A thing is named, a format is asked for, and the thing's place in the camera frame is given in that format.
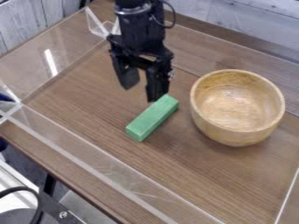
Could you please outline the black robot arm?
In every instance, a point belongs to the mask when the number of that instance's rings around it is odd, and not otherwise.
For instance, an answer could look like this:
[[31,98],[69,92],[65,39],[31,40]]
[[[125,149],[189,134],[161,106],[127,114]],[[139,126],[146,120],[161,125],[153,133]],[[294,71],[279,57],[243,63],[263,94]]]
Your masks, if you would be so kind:
[[147,100],[155,102],[169,93],[174,75],[174,52],[165,46],[166,30],[174,28],[177,13],[166,0],[117,0],[119,34],[110,34],[110,56],[125,89],[141,81],[146,72]]

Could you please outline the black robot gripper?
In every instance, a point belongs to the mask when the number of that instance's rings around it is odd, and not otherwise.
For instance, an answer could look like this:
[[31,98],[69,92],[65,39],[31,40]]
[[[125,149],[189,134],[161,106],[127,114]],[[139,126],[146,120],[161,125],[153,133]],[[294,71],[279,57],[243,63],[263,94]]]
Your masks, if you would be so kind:
[[129,90],[141,81],[138,68],[146,70],[147,100],[155,102],[169,93],[174,53],[165,46],[163,34],[134,36],[110,34],[110,56],[121,86]]

